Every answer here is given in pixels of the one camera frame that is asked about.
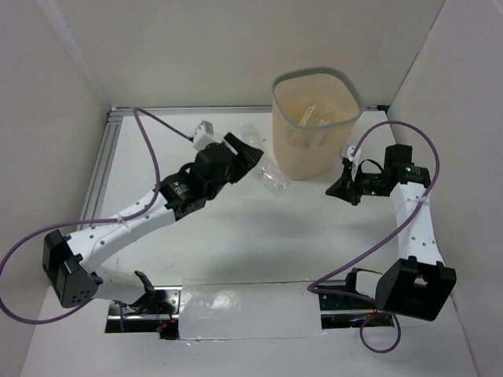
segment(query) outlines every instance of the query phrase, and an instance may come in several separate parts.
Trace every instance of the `white wall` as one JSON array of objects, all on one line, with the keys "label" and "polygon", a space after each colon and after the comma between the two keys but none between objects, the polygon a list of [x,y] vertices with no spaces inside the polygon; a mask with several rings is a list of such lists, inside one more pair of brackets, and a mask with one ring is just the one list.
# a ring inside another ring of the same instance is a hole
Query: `white wall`
[{"label": "white wall", "polygon": [[[426,131],[442,160],[433,191],[439,248],[457,269],[455,299],[482,377],[503,371],[503,2],[448,0],[390,117]],[[431,153],[409,131],[418,163]]]},{"label": "white wall", "polygon": [[[35,1],[0,5],[0,256],[42,225],[78,218],[105,112]],[[42,238],[0,279],[17,313],[37,318],[46,292]],[[18,376],[34,327],[0,313],[0,375]]]},{"label": "white wall", "polygon": [[444,0],[57,0],[116,106],[270,104],[280,73],[345,71],[390,104]]}]

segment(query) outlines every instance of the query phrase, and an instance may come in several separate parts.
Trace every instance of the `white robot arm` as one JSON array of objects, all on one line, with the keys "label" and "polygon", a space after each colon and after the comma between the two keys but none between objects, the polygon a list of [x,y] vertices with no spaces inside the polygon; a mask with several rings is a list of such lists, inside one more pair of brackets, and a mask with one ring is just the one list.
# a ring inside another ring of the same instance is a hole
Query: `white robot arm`
[{"label": "white robot arm", "polygon": [[214,134],[208,122],[196,129],[193,147],[198,151],[194,162],[160,182],[155,202],[141,216],[131,218],[148,206],[155,191],[113,216],[117,222],[67,236],[59,230],[46,235],[42,267],[64,308],[80,306],[93,297],[137,308],[148,306],[156,292],[145,274],[110,271],[101,264],[146,234],[203,208],[224,185],[238,182],[263,156],[262,151],[232,134]]},{"label": "white robot arm", "polygon": [[358,205],[362,196],[388,196],[395,208],[397,225],[403,224],[422,206],[398,234],[398,260],[384,274],[354,269],[348,274],[347,290],[375,300],[379,310],[424,320],[434,320],[456,283],[454,269],[444,266],[431,223],[430,198],[423,197],[430,185],[428,170],[412,163],[412,147],[386,148],[384,167],[378,174],[364,173],[360,154],[349,148],[343,158],[342,177],[326,194]]}]

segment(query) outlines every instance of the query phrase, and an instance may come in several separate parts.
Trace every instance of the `beige plastic bin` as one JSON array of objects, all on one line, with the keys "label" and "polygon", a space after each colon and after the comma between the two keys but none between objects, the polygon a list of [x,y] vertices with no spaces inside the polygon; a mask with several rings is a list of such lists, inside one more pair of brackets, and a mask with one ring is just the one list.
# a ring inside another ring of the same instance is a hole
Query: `beige plastic bin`
[{"label": "beige plastic bin", "polygon": [[[354,84],[341,71],[316,67],[276,77],[272,91],[273,145],[279,167],[295,180],[331,170],[362,114],[362,99]],[[299,125],[313,105],[329,114],[329,124],[312,114],[311,124]]]}]

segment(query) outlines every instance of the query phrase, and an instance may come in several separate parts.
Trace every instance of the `plastic bottle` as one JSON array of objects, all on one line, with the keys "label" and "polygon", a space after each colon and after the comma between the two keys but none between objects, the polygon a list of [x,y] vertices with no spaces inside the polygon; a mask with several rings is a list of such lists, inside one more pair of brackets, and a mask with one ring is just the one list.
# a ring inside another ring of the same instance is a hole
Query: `plastic bottle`
[{"label": "plastic bottle", "polygon": [[[246,144],[254,148],[264,149],[262,138],[253,124],[241,126],[240,133]],[[283,174],[279,166],[268,159],[265,154],[249,174],[275,196],[283,195],[292,182],[290,178]]]}]

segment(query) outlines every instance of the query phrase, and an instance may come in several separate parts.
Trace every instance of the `wire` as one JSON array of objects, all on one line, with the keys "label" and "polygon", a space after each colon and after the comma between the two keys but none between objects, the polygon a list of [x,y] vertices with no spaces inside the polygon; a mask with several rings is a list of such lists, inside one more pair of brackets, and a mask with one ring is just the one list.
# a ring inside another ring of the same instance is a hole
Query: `wire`
[{"label": "wire", "polygon": [[154,302],[154,306],[156,307],[157,326],[160,326],[159,306],[157,306],[156,302]]},{"label": "wire", "polygon": [[160,124],[162,124],[163,126],[169,128],[170,130],[172,130],[173,132],[175,132],[177,135],[183,137],[184,139],[188,140],[188,141],[193,141],[194,138],[193,137],[190,137],[190,136],[187,136],[186,134],[184,134],[183,132],[177,130],[176,128],[174,128],[173,126],[170,126],[169,124],[167,124],[166,122],[164,122],[161,118],[158,118],[156,117],[154,114],[152,114],[151,112],[147,112],[146,110],[142,109],[142,108],[134,108],[133,109],[133,112],[134,111],[138,111],[138,112],[141,112],[147,116],[149,116],[150,118],[156,120],[157,122],[159,122]]},{"label": "wire", "polygon": [[169,309],[169,307],[166,305],[166,302],[161,301],[161,300],[158,300],[157,302],[160,304],[161,308],[163,308],[163,309],[166,311],[166,314],[167,314],[168,316],[170,316],[170,322],[173,322],[173,316],[171,315],[170,309]]},{"label": "wire", "polygon": [[363,161],[360,162],[360,168],[362,168],[364,162],[369,162],[372,165],[375,165],[376,167],[379,168],[379,170],[382,172],[384,171],[383,167],[378,163],[377,161],[374,161],[373,159],[364,159]]},{"label": "wire", "polygon": [[[354,154],[356,153],[357,150],[360,149],[360,147],[362,146],[363,141],[369,136],[369,134],[372,131],[374,131],[376,128],[379,128],[381,126],[392,125],[392,124],[399,125],[399,126],[404,126],[404,127],[410,128],[411,130],[416,131],[420,136],[422,136],[423,139],[426,140],[426,142],[428,143],[428,145],[431,148],[431,151],[433,152],[433,156],[435,157],[435,173],[433,174],[433,178],[431,179],[431,184],[426,188],[426,190],[424,190],[424,193],[423,193],[422,197],[425,198],[425,197],[427,197],[429,195],[430,191],[433,189],[433,186],[437,182],[437,179],[439,178],[439,173],[440,173],[440,158],[439,158],[439,153],[437,151],[437,148],[433,144],[433,141],[431,141],[431,139],[427,136],[427,134],[425,134],[422,130],[420,130],[416,126],[413,126],[412,124],[409,124],[409,123],[406,123],[406,122],[401,122],[401,121],[398,121],[398,120],[387,120],[387,121],[384,121],[384,122],[377,123],[376,125],[370,127],[367,130],[367,132],[365,132],[363,134],[362,138],[360,139],[360,141],[356,144],[356,147],[354,148]],[[352,261],[349,261],[348,263],[346,263],[345,265],[339,267],[338,269],[335,269],[332,272],[327,273],[326,275],[320,277],[318,280],[316,280],[312,284],[310,284],[307,287],[307,290],[309,292],[313,292],[313,293],[317,293],[317,294],[320,294],[320,293],[321,294],[325,294],[325,295],[334,295],[334,294],[336,294],[336,295],[342,295],[342,296],[347,296],[347,297],[352,297],[352,298],[359,298],[361,300],[364,300],[364,301],[367,301],[367,302],[371,302],[371,303],[373,303],[375,305],[376,301],[373,300],[373,299],[371,299],[370,297],[366,297],[366,296],[363,296],[363,295],[357,295],[355,293],[344,292],[344,291],[329,290],[329,289],[319,289],[319,288],[316,288],[316,286],[318,286],[321,283],[324,283],[325,281],[327,281],[328,279],[334,277],[335,275],[338,275],[341,272],[343,272],[343,271],[349,269],[350,267],[356,265],[357,263],[359,263],[363,259],[367,258],[372,253],[374,253],[374,252],[378,251],[379,249],[381,249],[381,247],[384,246],[386,243],[388,243],[391,240],[393,240],[416,217],[417,213],[419,212],[419,210],[423,206],[423,203],[424,202],[421,201],[421,200],[418,201],[417,205],[416,205],[416,208],[414,208],[413,213],[410,214],[410,216],[401,225],[399,225],[397,227],[397,229],[395,229],[393,232],[391,232],[388,236],[384,237],[384,239],[382,239],[380,242],[376,243],[374,246],[372,246],[371,248],[369,248],[365,253],[359,255],[358,257],[356,257]],[[400,328],[400,323],[398,322],[398,318],[396,317],[396,315],[394,315],[393,313],[391,315],[393,316],[393,320],[396,323],[397,338],[396,338],[395,343],[391,347],[389,347],[389,348],[387,348],[385,350],[376,350],[376,349],[372,348],[371,346],[369,346],[367,344],[367,342],[365,341],[365,339],[363,337],[363,328],[367,325],[368,322],[370,322],[371,320],[373,320],[377,316],[370,317],[360,327],[360,339],[362,340],[363,345],[365,347],[367,347],[369,350],[371,350],[373,352],[376,352],[376,353],[388,353],[388,352],[391,352],[392,350],[394,350],[397,347],[397,345],[400,343],[400,338],[402,337],[402,329]]]},{"label": "wire", "polygon": [[[150,202],[146,205],[146,207],[143,208],[142,210],[139,210],[138,212],[136,212],[134,214],[131,214],[129,216],[124,216],[123,217],[124,221],[129,221],[129,220],[132,220],[134,218],[142,216],[145,212],[147,212],[154,205],[154,203],[156,202],[157,197],[159,196],[159,193],[160,193],[160,191],[159,191],[160,190],[160,170],[159,170],[159,163],[157,162],[156,153],[154,152],[154,149],[152,147],[152,143],[150,142],[149,136],[147,135],[147,133],[145,131],[145,128],[143,127],[143,123],[140,120],[140,116],[138,115],[139,112],[141,112],[142,114],[145,114],[145,115],[149,116],[152,119],[155,119],[157,122],[163,124],[164,126],[166,126],[167,128],[169,128],[170,130],[172,130],[173,132],[175,132],[176,134],[184,137],[186,140],[189,140],[189,141],[192,140],[191,137],[188,137],[187,135],[183,134],[182,132],[176,130],[174,127],[170,126],[169,124],[167,124],[163,120],[157,118],[154,114],[151,114],[150,112],[147,112],[146,110],[144,110],[142,108],[133,108],[134,119],[136,120],[138,128],[140,129],[141,135],[143,137],[143,140],[145,141],[145,144],[147,145],[147,149],[149,150],[149,154],[150,154],[150,157],[152,159],[152,164],[154,166],[154,172],[155,172],[155,176],[156,176],[156,183],[155,183],[155,186],[154,186],[154,195],[151,198]],[[19,249],[19,247],[22,246],[24,243],[26,243],[27,241],[31,240],[32,238],[34,238],[34,237],[36,237],[36,236],[38,236],[40,234],[43,234],[43,233],[46,233],[46,232],[50,232],[52,230],[59,229],[59,228],[65,228],[67,226],[112,224],[112,223],[116,223],[116,222],[117,222],[117,218],[99,218],[99,219],[90,219],[90,220],[64,221],[64,222],[60,222],[58,224],[53,224],[53,225],[45,226],[45,227],[43,227],[43,228],[41,228],[39,230],[35,230],[34,232],[32,232],[32,233],[28,234],[27,236],[23,237],[21,240],[17,241],[9,249],[9,251],[7,251],[6,255],[0,261],[0,276],[2,276],[2,273],[4,271],[4,268],[6,267],[6,264],[7,264],[8,260],[13,256],[13,254],[16,252],[16,250]],[[13,320],[16,320],[18,322],[21,322],[23,324],[52,324],[53,322],[57,322],[59,320],[63,320],[64,318],[67,318],[67,317],[71,316],[73,313],[81,310],[81,308],[83,308],[88,303],[89,302],[86,302],[85,304],[83,304],[81,306],[77,306],[76,308],[70,310],[69,312],[67,312],[65,314],[62,314],[60,316],[54,317],[54,318],[49,318],[47,320],[31,320],[31,319],[28,319],[28,318],[23,318],[21,316],[18,316],[17,314],[15,314],[14,312],[12,312],[6,306],[6,304],[3,302],[2,296],[0,296],[0,310],[3,313],[5,313],[8,317],[10,317]]]}]

